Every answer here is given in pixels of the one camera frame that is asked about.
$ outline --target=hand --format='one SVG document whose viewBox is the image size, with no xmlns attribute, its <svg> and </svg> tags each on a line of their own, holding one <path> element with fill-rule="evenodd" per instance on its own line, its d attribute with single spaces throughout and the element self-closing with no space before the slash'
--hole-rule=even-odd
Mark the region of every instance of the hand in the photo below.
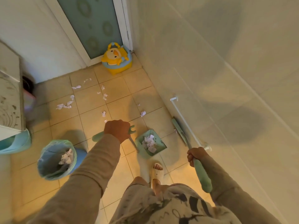
<svg viewBox="0 0 299 224">
<path fill-rule="evenodd" d="M 105 124 L 104 133 L 113 135 L 120 143 L 123 143 L 124 140 L 130 138 L 128 134 L 130 126 L 130 123 L 122 120 L 108 121 Z"/>
<path fill-rule="evenodd" d="M 193 158 L 198 159 L 200 161 L 204 156 L 209 155 L 203 147 L 189 149 L 187 154 L 188 162 L 192 167 L 194 167 Z"/>
</svg>

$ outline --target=wall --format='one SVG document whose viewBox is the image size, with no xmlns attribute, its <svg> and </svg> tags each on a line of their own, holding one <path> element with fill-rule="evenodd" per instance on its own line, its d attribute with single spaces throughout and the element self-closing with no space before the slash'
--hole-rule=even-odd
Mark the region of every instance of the wall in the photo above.
<svg viewBox="0 0 299 224">
<path fill-rule="evenodd" d="M 44 0 L 0 0 L 0 40 L 37 83 L 86 67 Z"/>
<path fill-rule="evenodd" d="M 0 156 L 0 223 L 12 223 L 10 155 Z"/>
<path fill-rule="evenodd" d="M 281 222 L 296 223 L 298 0 L 128 5 L 134 50 L 171 114 L 177 94 L 211 156 Z"/>
</svg>

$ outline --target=sleeve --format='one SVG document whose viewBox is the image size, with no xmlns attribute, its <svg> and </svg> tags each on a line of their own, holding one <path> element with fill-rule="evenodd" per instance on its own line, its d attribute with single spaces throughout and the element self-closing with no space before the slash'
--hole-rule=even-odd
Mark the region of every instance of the sleeve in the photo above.
<svg viewBox="0 0 299 224">
<path fill-rule="evenodd" d="M 94 224 L 100 199 L 120 158 L 119 147 L 117 138 L 105 134 L 30 223 Z"/>
<path fill-rule="evenodd" d="M 200 162 L 212 181 L 211 197 L 215 203 L 230 209 L 242 224 L 280 224 L 280 222 L 229 176 L 210 156 Z"/>
</svg>

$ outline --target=glass panel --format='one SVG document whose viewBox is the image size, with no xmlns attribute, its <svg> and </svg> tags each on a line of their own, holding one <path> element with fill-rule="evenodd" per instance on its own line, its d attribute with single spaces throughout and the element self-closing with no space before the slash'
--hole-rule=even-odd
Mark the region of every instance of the glass panel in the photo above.
<svg viewBox="0 0 299 224">
<path fill-rule="evenodd" d="M 57 0 L 91 59 L 122 45 L 113 0 Z"/>
</svg>

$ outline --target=light blue bucket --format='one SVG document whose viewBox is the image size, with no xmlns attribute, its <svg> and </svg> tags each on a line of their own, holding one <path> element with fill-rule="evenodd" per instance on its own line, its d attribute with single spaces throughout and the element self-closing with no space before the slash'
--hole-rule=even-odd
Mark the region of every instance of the light blue bucket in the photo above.
<svg viewBox="0 0 299 224">
<path fill-rule="evenodd" d="M 0 155 L 22 152 L 31 146 L 29 131 L 25 131 L 0 141 Z"/>
<path fill-rule="evenodd" d="M 69 149 L 73 152 L 73 162 L 65 167 L 59 166 L 61 157 Z M 75 148 L 68 140 L 52 140 L 41 151 L 41 156 L 37 161 L 39 175 L 46 180 L 57 180 L 63 178 L 80 166 L 87 155 L 87 151 Z"/>
</svg>

